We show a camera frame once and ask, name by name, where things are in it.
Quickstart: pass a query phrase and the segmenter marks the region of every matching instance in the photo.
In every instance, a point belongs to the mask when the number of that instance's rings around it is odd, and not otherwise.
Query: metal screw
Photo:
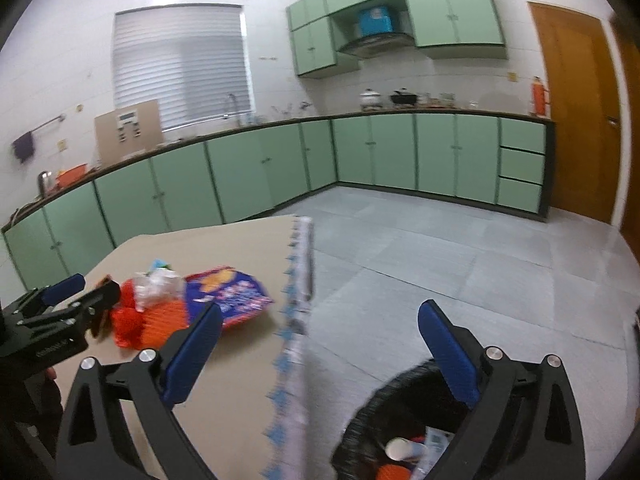
[[[502,359],[502,356],[504,354],[502,353],[502,350],[500,350],[497,346],[489,346],[489,348],[486,349],[486,356],[489,359],[493,359],[494,361],[499,361],[500,359]]]
[[[152,350],[151,348],[147,348],[146,350],[143,350],[138,354],[138,358],[143,363],[148,363],[156,358],[156,351]]]
[[[90,370],[94,367],[94,365],[95,359],[93,357],[85,357],[80,363],[80,367],[82,368],[82,370]]]
[[[562,364],[562,359],[557,355],[550,355],[546,358],[546,362],[549,363],[553,368],[559,368]]]

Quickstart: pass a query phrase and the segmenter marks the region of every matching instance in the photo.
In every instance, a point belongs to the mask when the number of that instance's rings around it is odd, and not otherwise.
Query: countertop
[[[240,128],[232,128],[230,130],[223,130],[221,132],[215,132],[205,136],[192,137],[191,139],[179,140],[177,142],[172,142],[171,144],[167,144],[161,147],[156,148],[155,150],[151,150],[140,155],[133,156],[128,158],[127,160],[123,160],[117,164],[113,164],[106,168],[100,168],[100,170],[94,170],[87,173],[84,177],[77,180],[71,186],[65,187],[57,191],[56,193],[46,197],[43,200],[38,200],[37,202],[33,202],[31,204],[27,204],[23,206],[22,211],[18,213],[18,215],[13,219],[13,221],[8,222],[2,227],[2,232],[6,232],[11,227],[12,223],[16,224],[20,220],[23,220],[33,212],[38,209],[46,206],[48,203],[53,202],[55,199],[63,196],[64,194],[73,191],[74,189],[81,187],[96,178],[101,176],[105,176],[113,171],[120,170],[128,166],[129,164],[133,164],[139,162],[140,160],[145,160],[152,156],[160,155],[161,153],[170,152],[172,150],[178,150],[179,148],[184,148],[185,146],[190,146],[192,144],[197,144],[199,142],[205,142],[206,140],[215,139],[217,137],[225,137],[233,134],[238,134],[241,132],[248,132],[251,130],[260,130],[262,128],[271,128],[273,126],[282,126],[284,124],[297,124],[297,123],[305,123],[309,121],[321,121],[321,120],[332,120],[332,119],[341,119],[347,117],[361,117],[361,116],[374,116],[374,115],[385,115],[385,114],[415,114],[415,113],[428,113],[428,114],[468,114],[468,115],[484,115],[491,117],[501,117],[507,119],[516,119],[522,121],[530,121],[533,123],[542,123],[542,124],[553,124],[554,122],[551,119],[534,117],[523,114],[511,114],[508,112],[495,112],[492,110],[466,110],[462,108],[407,108],[396,110],[392,108],[385,108],[379,111],[356,111],[350,112],[346,114],[337,114],[337,115],[325,115],[325,116],[314,116],[314,117],[304,117],[304,118],[294,118],[286,121],[272,121],[264,124],[251,124],[249,126],[242,126]]]

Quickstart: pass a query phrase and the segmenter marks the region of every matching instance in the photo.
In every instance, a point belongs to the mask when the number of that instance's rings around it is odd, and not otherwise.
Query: kettle
[[[50,171],[43,171],[38,175],[38,194],[45,199],[56,187],[56,179]]]

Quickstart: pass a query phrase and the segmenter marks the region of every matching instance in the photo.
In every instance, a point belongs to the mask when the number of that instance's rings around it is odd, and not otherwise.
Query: faucet
[[[225,107],[224,107],[224,115],[222,116],[222,118],[224,120],[227,120],[229,118],[229,110],[228,110],[228,104],[229,104],[229,99],[231,99],[231,101],[233,101],[234,104],[234,112],[236,113],[236,127],[240,127],[240,108],[238,108],[238,98],[236,97],[235,94],[229,94],[228,96],[226,96],[225,99]]]

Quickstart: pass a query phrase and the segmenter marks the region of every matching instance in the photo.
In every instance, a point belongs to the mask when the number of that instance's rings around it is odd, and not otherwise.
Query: blue box
[[[361,10],[358,13],[360,23],[360,33],[364,36],[381,34],[383,32],[395,32],[397,30],[395,13],[388,7],[373,7],[372,9]]]

